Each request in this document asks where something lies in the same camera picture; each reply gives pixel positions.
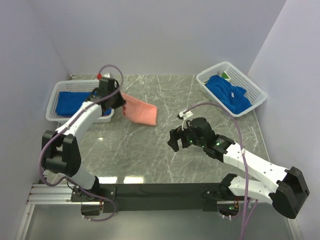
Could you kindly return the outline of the pink panda towel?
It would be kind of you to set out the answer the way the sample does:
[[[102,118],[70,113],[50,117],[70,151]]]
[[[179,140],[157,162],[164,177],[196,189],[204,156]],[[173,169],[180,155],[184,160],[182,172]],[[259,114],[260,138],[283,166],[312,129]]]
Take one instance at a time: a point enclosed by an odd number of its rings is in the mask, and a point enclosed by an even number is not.
[[[122,93],[121,95],[126,101],[122,107],[122,114],[125,118],[136,124],[157,125],[158,109],[155,105],[139,100],[126,93]]]

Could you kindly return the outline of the blue towel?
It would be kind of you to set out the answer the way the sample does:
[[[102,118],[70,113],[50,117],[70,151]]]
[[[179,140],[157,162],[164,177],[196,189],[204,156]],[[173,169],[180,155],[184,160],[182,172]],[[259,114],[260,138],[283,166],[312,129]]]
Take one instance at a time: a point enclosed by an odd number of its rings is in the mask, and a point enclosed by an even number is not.
[[[82,103],[90,98],[90,96],[90,92],[61,91],[58,94],[55,112],[60,117],[70,118],[78,111]]]
[[[209,78],[205,86],[229,109],[233,114],[240,114],[252,106],[245,97],[246,90],[240,86],[233,86],[219,75]]]

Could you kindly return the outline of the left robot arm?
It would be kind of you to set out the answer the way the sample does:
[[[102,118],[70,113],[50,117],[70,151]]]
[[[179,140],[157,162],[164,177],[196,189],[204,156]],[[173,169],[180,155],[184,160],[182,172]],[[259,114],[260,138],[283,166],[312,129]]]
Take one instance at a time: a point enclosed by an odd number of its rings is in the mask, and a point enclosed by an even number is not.
[[[100,197],[100,182],[97,176],[82,167],[78,142],[89,127],[96,123],[107,110],[123,107],[126,103],[119,83],[109,73],[97,76],[98,86],[84,99],[70,119],[56,130],[47,130],[42,135],[42,150],[38,171],[48,170],[62,174],[82,190],[89,201]]]

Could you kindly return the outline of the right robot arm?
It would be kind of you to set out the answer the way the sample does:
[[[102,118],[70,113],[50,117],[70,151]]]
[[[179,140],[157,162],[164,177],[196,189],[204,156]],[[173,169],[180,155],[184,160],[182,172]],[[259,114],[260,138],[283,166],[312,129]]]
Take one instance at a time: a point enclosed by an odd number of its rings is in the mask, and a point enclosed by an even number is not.
[[[185,125],[170,130],[167,144],[175,152],[179,151],[179,141],[183,148],[197,146],[209,157],[253,177],[252,180],[246,180],[233,176],[223,184],[220,194],[226,200],[234,196],[248,196],[272,205],[288,219],[295,219],[310,194],[300,169],[275,165],[242,149],[234,140],[216,134],[204,117],[187,120]]]

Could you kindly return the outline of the white plastic basket left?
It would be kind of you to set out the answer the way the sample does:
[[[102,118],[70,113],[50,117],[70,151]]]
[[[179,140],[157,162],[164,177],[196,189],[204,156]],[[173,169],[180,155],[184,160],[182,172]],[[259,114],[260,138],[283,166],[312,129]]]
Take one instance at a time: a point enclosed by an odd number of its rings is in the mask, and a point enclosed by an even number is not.
[[[60,92],[89,92],[99,86],[98,79],[87,79],[87,80],[66,80],[59,81],[55,84],[49,102],[46,108],[45,117],[48,121],[58,122],[61,124],[66,123],[70,120],[74,115],[78,115],[79,111],[82,109],[83,103],[81,107],[77,110],[77,112],[71,117],[61,117],[56,114],[56,106],[58,103],[58,96]]]

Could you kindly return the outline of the white plastic basket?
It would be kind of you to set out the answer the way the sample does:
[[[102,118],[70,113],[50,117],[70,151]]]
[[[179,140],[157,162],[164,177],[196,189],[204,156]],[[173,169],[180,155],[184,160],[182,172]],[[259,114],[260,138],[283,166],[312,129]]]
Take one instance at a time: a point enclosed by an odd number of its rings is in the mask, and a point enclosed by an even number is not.
[[[46,108],[45,117],[48,121],[58,122],[61,124],[66,123],[70,120],[74,115],[78,115],[79,111],[82,109],[83,103],[81,107],[77,110],[77,112],[71,117],[61,117],[56,114],[56,106],[58,103],[58,96],[60,92],[89,92],[99,86],[98,79],[87,79],[87,80],[66,80],[59,81],[55,84],[49,102]]]
[[[251,107],[241,111],[239,114],[232,113],[206,86],[211,76],[222,75],[226,73],[230,78],[230,84],[236,87],[242,87],[246,90],[244,96],[250,101]],[[230,118],[241,117],[260,106],[266,99],[267,94],[249,79],[237,67],[227,61],[215,64],[196,75],[196,80],[202,93],[214,104],[220,105],[227,111]]]

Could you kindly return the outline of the folded blue towel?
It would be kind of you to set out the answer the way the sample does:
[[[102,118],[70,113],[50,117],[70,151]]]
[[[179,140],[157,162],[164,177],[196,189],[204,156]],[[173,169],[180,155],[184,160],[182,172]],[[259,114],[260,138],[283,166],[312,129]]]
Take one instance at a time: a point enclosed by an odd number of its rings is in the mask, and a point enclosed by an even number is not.
[[[78,111],[82,103],[90,98],[90,96],[90,92],[61,91],[58,94],[55,112],[60,117],[70,118]]]

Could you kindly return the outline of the black base bar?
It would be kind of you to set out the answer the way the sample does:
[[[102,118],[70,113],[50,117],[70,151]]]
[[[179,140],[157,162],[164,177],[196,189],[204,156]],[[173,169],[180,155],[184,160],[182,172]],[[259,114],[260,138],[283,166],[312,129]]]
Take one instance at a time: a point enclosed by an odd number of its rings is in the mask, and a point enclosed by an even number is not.
[[[103,212],[203,210],[216,212],[218,202],[244,200],[221,183],[129,183],[102,184]]]

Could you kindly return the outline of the green white towel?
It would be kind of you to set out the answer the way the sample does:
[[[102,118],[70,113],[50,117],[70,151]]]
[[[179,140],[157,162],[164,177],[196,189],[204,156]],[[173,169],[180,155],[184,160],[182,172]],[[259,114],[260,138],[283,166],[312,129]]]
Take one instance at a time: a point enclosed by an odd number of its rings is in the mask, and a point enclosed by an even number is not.
[[[221,74],[221,77],[226,80],[227,82],[230,82],[231,81],[231,78],[230,76],[227,74],[226,71],[224,71],[222,74]]]

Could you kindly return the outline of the white plastic basket right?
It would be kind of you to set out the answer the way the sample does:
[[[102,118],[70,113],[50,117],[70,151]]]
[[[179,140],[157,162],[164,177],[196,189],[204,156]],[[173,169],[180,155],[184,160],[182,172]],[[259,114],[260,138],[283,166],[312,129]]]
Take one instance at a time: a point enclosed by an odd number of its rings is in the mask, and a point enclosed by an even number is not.
[[[230,84],[236,87],[242,87],[246,90],[244,96],[250,101],[251,107],[241,111],[239,114],[232,113],[206,86],[211,76],[222,75],[226,73],[230,78]],[[227,61],[215,64],[196,75],[196,80],[202,93],[214,104],[220,105],[227,111],[230,118],[241,117],[260,106],[266,99],[267,94],[249,79],[237,67]]]

